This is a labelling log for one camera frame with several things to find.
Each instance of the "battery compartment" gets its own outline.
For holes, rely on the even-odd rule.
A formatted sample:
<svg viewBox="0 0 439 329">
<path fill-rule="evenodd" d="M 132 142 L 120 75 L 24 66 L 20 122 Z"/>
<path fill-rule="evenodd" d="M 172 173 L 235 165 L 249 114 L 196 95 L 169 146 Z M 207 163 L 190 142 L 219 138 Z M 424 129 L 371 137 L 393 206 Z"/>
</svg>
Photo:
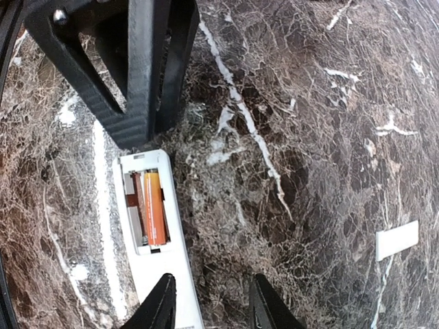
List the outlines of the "battery compartment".
<svg viewBox="0 0 439 329">
<path fill-rule="evenodd" d="M 157 169 L 123 175 L 134 244 L 140 254 L 156 254 L 171 242 L 165 197 Z"/>
</svg>

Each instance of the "orange battery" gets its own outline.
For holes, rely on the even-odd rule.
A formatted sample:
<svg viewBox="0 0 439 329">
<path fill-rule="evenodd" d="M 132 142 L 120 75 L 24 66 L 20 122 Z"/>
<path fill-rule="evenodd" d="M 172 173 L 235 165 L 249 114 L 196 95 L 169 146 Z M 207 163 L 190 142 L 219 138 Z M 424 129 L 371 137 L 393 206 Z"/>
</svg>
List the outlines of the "orange battery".
<svg viewBox="0 0 439 329">
<path fill-rule="evenodd" d="M 164 245 L 167 240 L 162 190 L 157 171 L 146 172 L 145 183 L 146 232 L 149 245 Z"/>
</svg>

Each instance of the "marble surface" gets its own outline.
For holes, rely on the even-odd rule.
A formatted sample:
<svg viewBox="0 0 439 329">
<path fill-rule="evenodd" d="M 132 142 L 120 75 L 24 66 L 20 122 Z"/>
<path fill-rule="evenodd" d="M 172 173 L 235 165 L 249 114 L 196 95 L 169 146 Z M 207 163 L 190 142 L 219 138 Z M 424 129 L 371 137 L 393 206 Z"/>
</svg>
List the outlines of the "marble surface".
<svg viewBox="0 0 439 329">
<path fill-rule="evenodd" d="M 439 3 L 198 3 L 185 117 L 155 143 L 206 327 L 246 328 L 259 272 L 309 329 L 437 328 Z M 117 328 L 137 306 L 121 152 L 30 38 L 18 56 L 0 248 L 21 327 Z M 376 262 L 375 232 L 413 220 L 419 244 Z"/>
</svg>

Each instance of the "metal screw head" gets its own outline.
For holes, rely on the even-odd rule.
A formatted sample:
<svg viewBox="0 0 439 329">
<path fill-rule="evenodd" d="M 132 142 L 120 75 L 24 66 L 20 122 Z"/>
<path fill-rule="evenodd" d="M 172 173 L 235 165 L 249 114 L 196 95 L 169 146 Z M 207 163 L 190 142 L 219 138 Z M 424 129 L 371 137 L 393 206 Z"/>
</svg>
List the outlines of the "metal screw head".
<svg viewBox="0 0 439 329">
<path fill-rule="evenodd" d="M 63 9 L 57 9 L 54 12 L 54 23 L 57 25 L 64 25 L 68 21 L 67 13 Z"/>
</svg>

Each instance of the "white rectangular object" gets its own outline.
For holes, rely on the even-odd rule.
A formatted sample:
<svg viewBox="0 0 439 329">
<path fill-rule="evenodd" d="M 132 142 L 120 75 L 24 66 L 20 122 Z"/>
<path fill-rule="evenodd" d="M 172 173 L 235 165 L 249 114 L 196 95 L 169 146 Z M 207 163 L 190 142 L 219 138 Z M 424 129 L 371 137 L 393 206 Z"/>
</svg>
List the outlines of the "white rectangular object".
<svg viewBox="0 0 439 329">
<path fill-rule="evenodd" d="M 377 261 L 410 248 L 419 242 L 419 222 L 377 232 Z"/>
<path fill-rule="evenodd" d="M 133 171 L 143 172 L 150 169 L 158 170 L 170 237 L 169 242 L 160 246 L 160 252 L 152 252 L 152 246 L 142 245 L 139 217 L 133 207 L 128 207 L 126 200 L 126 195 L 134 190 L 132 183 L 126 178 Z M 156 150 L 122 156 L 113 162 L 113 173 L 123 239 L 139 302 L 145 300 L 163 274 L 171 273 L 176 279 L 177 290 L 175 328 L 204 329 L 168 155 L 163 150 Z"/>
</svg>

